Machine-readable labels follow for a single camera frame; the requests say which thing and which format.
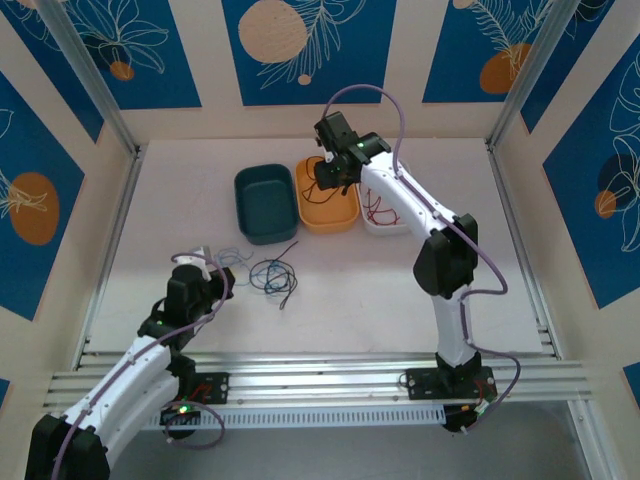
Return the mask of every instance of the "wire bundle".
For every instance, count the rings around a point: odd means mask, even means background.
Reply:
[[[309,188],[306,188],[304,190],[302,190],[300,192],[300,195],[302,195],[302,198],[304,198],[308,203],[312,203],[314,205],[322,205],[327,203],[329,200],[331,200],[333,198],[333,196],[338,193],[338,188],[334,188],[333,191],[331,192],[331,194],[329,194],[329,196],[327,196],[326,198],[324,198],[323,200],[311,200],[311,195],[313,194],[314,189],[318,186],[318,182],[316,180],[316,177],[314,175],[311,175],[311,172],[309,171],[309,163],[311,162],[311,160],[319,160],[319,161],[323,161],[324,162],[324,157],[320,157],[320,156],[314,156],[314,157],[309,157],[307,158],[307,160],[305,161],[304,164],[304,169],[305,172],[307,173],[307,177],[309,177],[309,179],[313,182],[311,184],[311,186]]]
[[[222,250],[219,250],[218,253],[215,254],[215,259],[217,260],[218,264],[222,267],[222,268],[240,268],[242,270],[246,270],[247,274],[250,274],[251,269],[249,268],[249,265],[247,265],[247,261],[250,260],[253,257],[253,252],[251,252],[251,254],[249,254],[248,257],[245,257],[244,255],[242,255],[242,253],[240,253],[240,250],[237,247],[229,247],[229,248],[223,248]],[[236,287],[244,287],[249,285],[249,281],[243,282],[243,283],[238,283],[236,281],[235,286]]]
[[[371,200],[373,192],[367,187],[366,193],[362,193],[362,184],[360,184],[360,199],[362,202],[362,208],[364,208],[365,216],[367,220],[373,223],[377,227],[390,227],[392,225],[398,225],[400,223],[400,216],[393,208],[380,209],[382,204],[382,197],[378,195],[378,198],[374,201]],[[393,220],[383,220],[380,215],[384,217],[392,217]]]
[[[258,290],[262,290],[268,296],[285,294],[280,302],[280,310],[284,310],[289,297],[298,287],[295,270],[289,263],[280,259],[297,244],[297,241],[293,242],[277,258],[262,260],[249,271],[249,281]]]

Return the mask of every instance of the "white robotic arm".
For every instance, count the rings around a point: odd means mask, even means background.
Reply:
[[[213,315],[212,305],[232,297],[235,282],[228,268],[209,272],[204,260],[208,256],[204,249],[177,256],[179,266],[167,284],[166,298],[153,306],[115,367],[60,418],[45,415],[36,424],[25,480],[106,480],[154,413],[178,397],[191,403],[201,380],[195,362],[180,352],[194,329],[208,321],[205,315]],[[205,377],[221,377],[226,383],[228,375]],[[226,388],[219,390],[226,397]],[[199,414],[182,408],[185,411],[166,411],[168,421]]]
[[[318,145],[326,152],[326,162],[314,166],[318,188],[343,188],[346,194],[351,185],[364,182],[422,242],[413,274],[433,301],[439,334],[437,368],[407,370],[409,398],[482,398],[481,405],[456,412],[445,428],[460,431],[470,426],[497,396],[493,373],[482,366],[468,324],[467,298],[478,264],[476,221],[441,205],[399,162],[394,165],[391,148],[383,139],[375,133],[358,136],[340,112],[323,117],[315,130]]]
[[[403,175],[449,222],[455,221],[455,214],[433,198],[402,166],[399,167],[398,174]],[[431,232],[446,229],[446,224],[439,218],[434,218],[415,194],[399,181],[393,169],[391,153],[379,153],[371,158],[370,163],[363,165],[361,181],[391,205],[421,244],[431,237]],[[431,297],[438,325],[438,355],[454,367],[467,363],[476,353],[464,337],[460,316],[461,298],[468,289],[468,285],[461,286],[449,299],[442,296]],[[469,319],[468,301],[465,301],[465,308],[466,318]]]

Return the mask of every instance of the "blue wire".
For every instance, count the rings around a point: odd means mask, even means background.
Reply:
[[[280,302],[280,310],[284,310],[289,297],[298,287],[295,270],[290,264],[280,259],[297,244],[297,241],[293,242],[277,258],[262,260],[251,267],[249,271],[251,285],[262,290],[265,295],[269,297],[274,297],[278,294],[285,295],[282,302]]]
[[[246,270],[247,274],[251,273],[251,269],[246,264],[246,262],[247,260],[250,260],[253,257],[253,252],[251,252],[251,254],[248,257],[245,257],[240,253],[240,250],[238,249],[238,247],[229,247],[229,248],[223,248],[222,250],[218,251],[218,253],[216,253],[214,257],[215,257],[215,260],[218,262],[218,264],[222,268],[237,267],[237,268]],[[235,286],[245,287],[249,285],[249,283],[250,283],[250,280],[247,280],[244,283],[236,282]]]

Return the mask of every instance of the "black joint motor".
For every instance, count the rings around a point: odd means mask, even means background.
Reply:
[[[233,298],[232,289],[235,277],[229,268],[224,268],[223,274],[227,279],[229,290],[226,300]],[[179,328],[197,322],[203,315],[210,313],[215,302],[222,300],[224,295],[224,280],[219,271],[211,273],[211,280],[202,277],[202,270],[195,265],[180,265],[173,269],[167,283],[167,296],[157,302],[140,329],[138,336],[160,338]],[[169,345],[174,352],[181,351],[194,336],[189,330],[172,337],[163,345]]]
[[[476,245],[478,224],[467,214],[455,218],[454,224]],[[453,292],[473,281],[478,254],[451,228],[431,232],[413,266],[418,285],[432,296],[451,298]]]
[[[314,174],[320,190],[344,187],[360,182],[362,166],[382,152],[390,152],[391,147],[376,133],[362,137],[351,129],[341,112],[327,115],[315,125],[318,144],[331,152],[331,162],[318,162]]]

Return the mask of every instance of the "leaf illustration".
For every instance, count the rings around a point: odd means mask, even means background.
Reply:
[[[476,14],[480,32],[491,39],[496,50],[508,51],[518,43],[521,24],[509,0],[476,0],[469,8]]]
[[[538,0],[538,6],[533,7],[533,0],[529,0],[529,5],[520,16],[522,25],[521,38],[519,42],[525,42],[535,33],[549,16],[551,7],[555,0]]]
[[[4,137],[11,126],[11,118],[13,111],[6,108],[0,108],[0,138]]]
[[[127,28],[140,15],[140,8],[136,0],[109,0],[109,10],[120,30]]]
[[[122,33],[122,41],[140,44],[147,47],[162,45],[169,38],[169,30],[159,28],[150,22],[137,20],[129,24],[127,31]]]
[[[22,23],[24,29],[36,40],[44,42],[52,50],[60,51],[60,47],[51,36],[38,11],[28,8],[17,0],[2,0],[7,9]]]
[[[622,214],[622,237],[621,250],[630,253],[640,248],[640,202],[636,197]]]
[[[130,50],[129,55],[134,63],[153,68],[158,73],[164,73],[164,61],[152,48],[136,44],[127,45],[126,48]]]

